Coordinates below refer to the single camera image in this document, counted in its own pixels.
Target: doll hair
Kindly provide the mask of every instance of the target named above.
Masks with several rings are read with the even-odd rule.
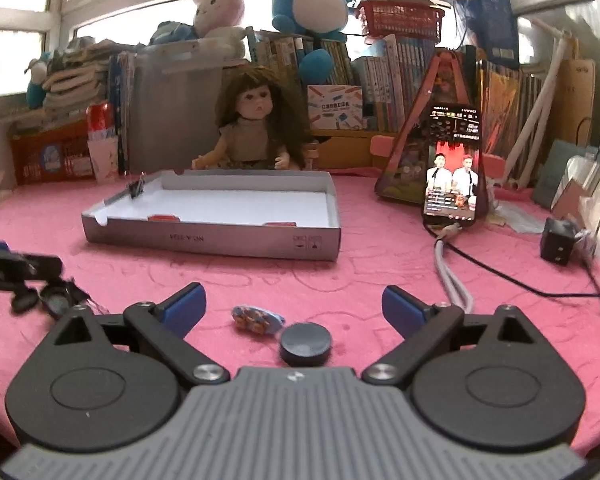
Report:
[[[247,65],[238,69],[222,89],[216,104],[218,128],[235,123],[239,114],[235,109],[238,96],[261,86],[269,87],[273,110],[266,118],[269,134],[269,162],[285,147],[289,158],[304,168],[302,146],[311,140],[308,114],[304,111],[302,96],[284,86],[276,73],[264,66]]]

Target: man in white shirt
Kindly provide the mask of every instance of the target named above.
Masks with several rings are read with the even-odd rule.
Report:
[[[448,191],[451,188],[452,175],[445,168],[445,155],[437,153],[433,159],[435,167],[427,170],[427,192],[436,188],[442,191]]]
[[[474,158],[471,155],[465,155],[462,159],[462,168],[455,170],[451,177],[451,187],[466,197],[475,195],[474,190],[478,184],[478,174],[471,170],[473,163]]]

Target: gray gripper base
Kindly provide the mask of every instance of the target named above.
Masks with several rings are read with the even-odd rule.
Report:
[[[400,390],[350,368],[251,368],[197,386],[160,430],[131,446],[68,455],[24,446],[16,480],[558,480],[584,460],[568,446],[524,456],[439,436]]]

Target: white bunny plush toy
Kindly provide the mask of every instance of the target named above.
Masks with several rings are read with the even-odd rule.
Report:
[[[244,16],[244,0],[193,0],[196,16],[194,34],[200,47],[219,50],[225,59],[244,57],[244,28],[239,27]]]

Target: red plastic basket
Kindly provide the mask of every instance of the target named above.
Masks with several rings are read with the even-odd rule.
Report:
[[[17,183],[94,178],[87,139],[84,120],[55,130],[14,134],[11,153]]]
[[[356,16],[362,23],[363,34],[382,38],[388,34],[423,38],[440,42],[442,17],[445,11],[437,7],[407,2],[367,0],[360,2]]]

